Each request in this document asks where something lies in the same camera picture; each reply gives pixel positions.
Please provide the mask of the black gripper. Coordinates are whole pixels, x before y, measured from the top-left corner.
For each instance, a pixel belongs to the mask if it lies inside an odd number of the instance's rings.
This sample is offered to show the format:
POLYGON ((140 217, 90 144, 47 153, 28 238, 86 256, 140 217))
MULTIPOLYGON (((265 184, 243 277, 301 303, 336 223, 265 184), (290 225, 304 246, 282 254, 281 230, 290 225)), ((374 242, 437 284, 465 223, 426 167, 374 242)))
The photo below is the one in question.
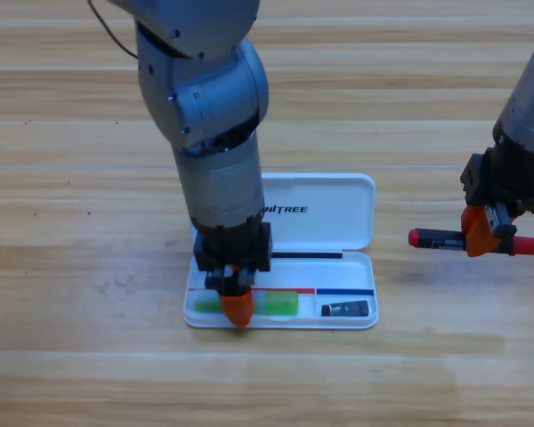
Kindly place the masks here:
POLYGON ((465 209, 461 231, 465 251, 479 257, 514 242, 514 221, 534 214, 534 153, 498 136, 495 145, 473 154, 461 174, 465 209))
POLYGON ((199 231, 193 252, 198 270, 206 273, 205 288, 219 294, 222 313, 235 327, 246 328, 255 311, 255 273, 271 269, 271 225, 248 221, 199 231))

